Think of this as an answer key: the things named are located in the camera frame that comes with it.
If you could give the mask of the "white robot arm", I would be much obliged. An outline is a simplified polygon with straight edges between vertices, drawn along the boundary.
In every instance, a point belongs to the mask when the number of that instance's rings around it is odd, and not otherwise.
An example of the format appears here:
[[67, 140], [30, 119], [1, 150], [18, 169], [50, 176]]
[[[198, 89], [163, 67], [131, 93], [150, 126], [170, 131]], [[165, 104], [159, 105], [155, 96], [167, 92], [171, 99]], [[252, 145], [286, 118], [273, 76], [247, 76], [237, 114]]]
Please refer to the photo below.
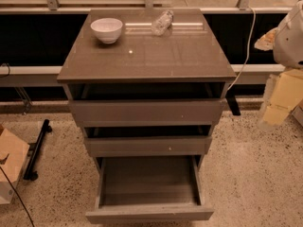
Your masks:
[[303, 0], [299, 0], [279, 25], [255, 42], [255, 48], [273, 50], [276, 63], [285, 67], [266, 81], [258, 127], [280, 126], [303, 99]]

